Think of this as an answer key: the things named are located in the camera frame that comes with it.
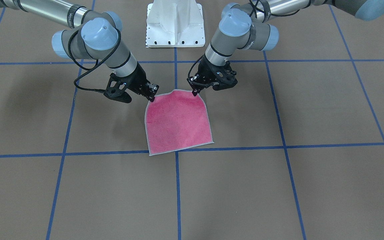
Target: white base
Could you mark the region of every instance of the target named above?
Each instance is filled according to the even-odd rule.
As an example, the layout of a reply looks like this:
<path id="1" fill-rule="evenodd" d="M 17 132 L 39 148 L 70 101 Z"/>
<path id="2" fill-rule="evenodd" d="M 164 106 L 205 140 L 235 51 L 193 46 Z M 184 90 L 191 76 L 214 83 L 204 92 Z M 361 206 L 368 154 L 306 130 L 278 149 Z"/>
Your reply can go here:
<path id="1" fill-rule="evenodd" d="M 148 5 L 147 16 L 149 16 L 152 6 L 153 3 Z M 205 45 L 205 33 L 202 6 L 198 3 L 197 6 L 201 13 L 202 23 L 190 24 L 186 29 L 170 32 L 161 24 L 148 23 L 146 27 L 146 47 L 203 47 Z M 177 13 L 176 6 L 172 6 L 172 8 L 172 11 Z M 172 16 L 177 17 L 172 21 L 176 23 L 176 26 L 179 26 L 178 15 L 174 14 Z"/>

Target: blue joint cover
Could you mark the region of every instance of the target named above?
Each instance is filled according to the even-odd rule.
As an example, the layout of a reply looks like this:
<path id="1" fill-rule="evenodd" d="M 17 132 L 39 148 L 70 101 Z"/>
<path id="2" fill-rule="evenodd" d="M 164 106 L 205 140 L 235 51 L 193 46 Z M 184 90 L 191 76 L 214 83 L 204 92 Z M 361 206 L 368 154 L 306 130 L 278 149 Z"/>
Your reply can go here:
<path id="1" fill-rule="evenodd" d="M 250 16 L 239 10 L 230 9 L 219 23 L 219 29 L 230 37 L 239 37 L 246 34 L 251 27 Z"/>
<path id="2" fill-rule="evenodd" d="M 221 12 L 221 18 L 223 18 L 223 17 L 226 15 L 227 11 L 229 11 L 231 8 L 233 8 L 233 6 L 236 6 L 236 5 L 239 6 L 238 3 L 228 3 L 228 4 L 223 8 L 223 11 Z"/>
<path id="3" fill-rule="evenodd" d="M 51 45 L 53 46 L 54 52 L 61 58 L 64 59 L 70 59 L 70 57 L 67 55 L 66 51 L 64 50 L 63 43 L 61 41 L 61 35 L 63 31 L 56 32 L 52 39 L 51 39 Z"/>
<path id="4" fill-rule="evenodd" d="M 110 15 L 110 17 L 112 18 L 112 20 L 115 23 L 116 28 L 121 32 L 122 31 L 121 18 L 115 12 L 107 11 L 106 13 Z"/>
<path id="5" fill-rule="evenodd" d="M 118 32 L 105 18 L 94 18 L 84 24 L 81 37 L 95 50 L 108 50 L 116 45 Z"/>
<path id="6" fill-rule="evenodd" d="M 275 26 L 271 27 L 271 31 L 269 32 L 269 38 L 268 42 L 266 43 L 265 47 L 262 49 L 262 51 L 269 51 L 275 48 L 275 46 L 278 44 L 279 41 L 279 31 Z"/>
<path id="7" fill-rule="evenodd" d="M 384 0 L 367 0 L 355 14 L 364 21 L 374 20 L 384 14 Z"/>

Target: pink towel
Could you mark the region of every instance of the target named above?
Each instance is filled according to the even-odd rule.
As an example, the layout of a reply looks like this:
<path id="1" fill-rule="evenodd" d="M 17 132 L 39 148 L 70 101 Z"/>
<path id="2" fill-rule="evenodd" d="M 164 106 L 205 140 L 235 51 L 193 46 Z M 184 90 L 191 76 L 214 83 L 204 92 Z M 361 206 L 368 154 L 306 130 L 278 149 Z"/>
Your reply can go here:
<path id="1" fill-rule="evenodd" d="M 175 89 L 155 96 L 145 113 L 149 156 L 214 143 L 201 96 Z"/>

